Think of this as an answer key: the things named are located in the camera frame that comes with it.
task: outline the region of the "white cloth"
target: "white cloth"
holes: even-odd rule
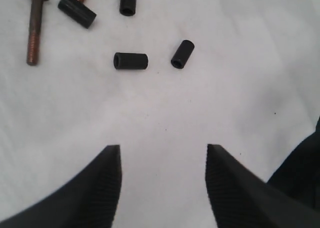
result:
[[[319,0],[87,0],[89,30],[44,4],[37,67],[26,64],[30,0],[0,0],[0,220],[48,196],[120,144],[115,228],[216,227],[207,144],[265,181],[320,114]],[[182,40],[183,70],[170,60]],[[146,53],[117,71],[115,52]]]

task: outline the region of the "white fabric surface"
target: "white fabric surface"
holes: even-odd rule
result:
[[[87,0],[85,30],[44,4],[40,63],[26,65],[30,0],[0,0],[0,220],[120,144],[115,228],[216,227],[208,143],[267,180],[320,114],[319,0]],[[195,50],[183,70],[180,42]],[[116,71],[115,52],[146,53]]]

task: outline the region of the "cylindrical spacer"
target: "cylindrical spacer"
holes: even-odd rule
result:
[[[117,52],[113,58],[113,64],[117,70],[145,70],[148,63],[146,54]]]
[[[120,13],[132,17],[136,13],[137,0],[120,0]]]
[[[183,69],[194,51],[195,45],[190,40],[182,41],[178,50],[171,59],[171,64],[177,69]]]
[[[97,16],[78,0],[60,0],[58,8],[87,29]]]

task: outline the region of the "black rubber tube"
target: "black rubber tube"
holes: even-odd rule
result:
[[[182,41],[178,50],[171,59],[171,64],[177,69],[183,69],[189,60],[195,45],[190,40]]]
[[[60,0],[58,8],[87,29],[97,16],[78,0]]]
[[[117,52],[113,58],[113,64],[117,70],[145,70],[148,63],[146,54]]]
[[[136,13],[137,0],[120,0],[120,13],[132,17]]]

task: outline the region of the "tube opening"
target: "tube opening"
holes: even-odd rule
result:
[[[114,64],[114,67],[115,67],[115,68],[118,68],[118,67],[119,67],[119,56],[118,56],[118,54],[115,54],[115,55],[114,55],[113,64]]]
[[[178,60],[172,60],[172,61],[171,61],[171,64],[172,64],[175,68],[177,68],[177,69],[182,69],[182,68],[183,68],[183,65],[182,65],[181,62],[178,61]]]
[[[127,17],[131,17],[133,16],[135,13],[132,9],[129,9],[129,8],[123,8],[121,10],[121,14],[123,14],[124,16],[127,16]]]

